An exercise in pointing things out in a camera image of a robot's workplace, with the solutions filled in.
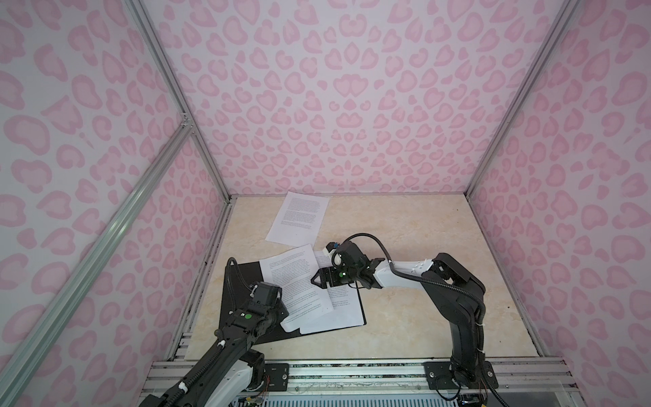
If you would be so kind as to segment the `blue A4 clip folder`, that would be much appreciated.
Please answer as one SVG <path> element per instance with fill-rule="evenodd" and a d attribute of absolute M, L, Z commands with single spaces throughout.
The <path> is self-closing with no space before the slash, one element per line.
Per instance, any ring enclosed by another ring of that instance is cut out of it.
<path fill-rule="evenodd" d="M 250 293 L 254 288 L 255 283 L 263 281 L 262 272 L 259 262 L 250 262 L 239 264 L 234 258 L 229 258 L 224 273 L 224 288 L 222 293 L 222 300 L 220 305 L 220 322 L 219 327 L 225 326 L 226 320 L 232 311 L 242 308 L 246 302 L 249 301 Z M 287 340 L 295 337 L 304 337 L 299 330 L 294 332 L 285 332 L 281 326 L 277 326 L 274 330 L 267 332 L 258 341 L 257 344 L 267 344 Z"/>

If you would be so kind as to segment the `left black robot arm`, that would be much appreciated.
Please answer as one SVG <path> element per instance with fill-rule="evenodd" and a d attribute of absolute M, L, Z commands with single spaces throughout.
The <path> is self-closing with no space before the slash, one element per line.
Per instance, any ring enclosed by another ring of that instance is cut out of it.
<path fill-rule="evenodd" d="M 197 364 L 163 395 L 149 395 L 141 405 L 227 406 L 242 392 L 264 389 L 264 355 L 253 346 L 288 316 L 281 294 L 274 284 L 257 284 L 252 297 L 228 316 Z"/>

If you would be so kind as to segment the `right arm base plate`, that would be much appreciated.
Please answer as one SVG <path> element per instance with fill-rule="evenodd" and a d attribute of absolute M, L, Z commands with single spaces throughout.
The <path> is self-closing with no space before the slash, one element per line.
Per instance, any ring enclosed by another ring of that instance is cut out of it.
<path fill-rule="evenodd" d="M 427 361 L 423 364 L 430 390 L 453 391 L 498 389 L 498 379 L 489 361 L 477 365 L 474 373 L 454 368 L 451 361 Z"/>

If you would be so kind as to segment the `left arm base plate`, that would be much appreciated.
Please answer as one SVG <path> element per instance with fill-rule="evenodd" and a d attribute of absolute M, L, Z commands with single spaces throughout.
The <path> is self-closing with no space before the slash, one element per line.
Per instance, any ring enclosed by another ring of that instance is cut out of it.
<path fill-rule="evenodd" d="M 264 363 L 264 391 L 281 393 L 288 390 L 288 363 Z"/>

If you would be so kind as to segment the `printed sheet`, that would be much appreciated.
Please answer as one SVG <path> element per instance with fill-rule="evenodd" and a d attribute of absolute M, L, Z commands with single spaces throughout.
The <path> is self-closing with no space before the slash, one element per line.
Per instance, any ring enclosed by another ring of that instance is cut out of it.
<path fill-rule="evenodd" d="M 314 245 L 330 198 L 288 192 L 266 241 L 292 247 Z"/>
<path fill-rule="evenodd" d="M 327 288 L 332 310 L 316 317 L 317 310 L 326 310 L 325 297 L 322 292 L 323 289 L 311 284 L 308 276 L 303 279 L 300 293 L 307 295 L 307 315 L 310 320 L 308 321 L 306 316 L 302 317 L 302 324 L 299 328 L 302 335 L 359 327 L 366 323 L 358 291 L 356 288 L 348 286 Z"/>
<path fill-rule="evenodd" d="M 288 310 L 288 316 L 281 322 L 285 332 L 299 330 L 334 311 L 327 290 L 311 282 L 319 270 L 311 245 L 261 259 L 259 265 L 264 281 L 282 289 L 281 300 Z"/>

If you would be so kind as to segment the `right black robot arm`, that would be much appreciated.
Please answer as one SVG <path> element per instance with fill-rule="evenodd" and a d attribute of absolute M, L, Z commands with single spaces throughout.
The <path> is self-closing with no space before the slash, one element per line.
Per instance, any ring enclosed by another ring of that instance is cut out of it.
<path fill-rule="evenodd" d="M 324 249 L 331 265 L 318 269 L 310 283 L 321 289 L 351 286 L 364 289 L 414 288 L 427 294 L 449 323 L 452 354 L 447 377 L 472 388 L 484 373 L 484 284 L 451 254 L 433 259 L 396 262 L 385 245 L 358 233 Z"/>

